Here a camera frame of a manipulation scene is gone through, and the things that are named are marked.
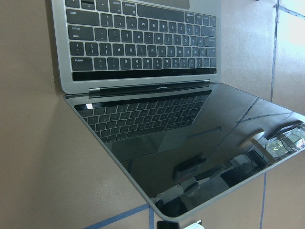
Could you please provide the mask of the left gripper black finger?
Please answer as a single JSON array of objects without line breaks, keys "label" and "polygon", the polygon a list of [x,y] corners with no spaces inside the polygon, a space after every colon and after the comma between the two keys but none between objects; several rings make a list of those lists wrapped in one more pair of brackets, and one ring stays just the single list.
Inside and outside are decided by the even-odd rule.
[{"label": "left gripper black finger", "polygon": [[177,222],[169,222],[160,220],[157,222],[157,229],[179,229],[180,225]]}]

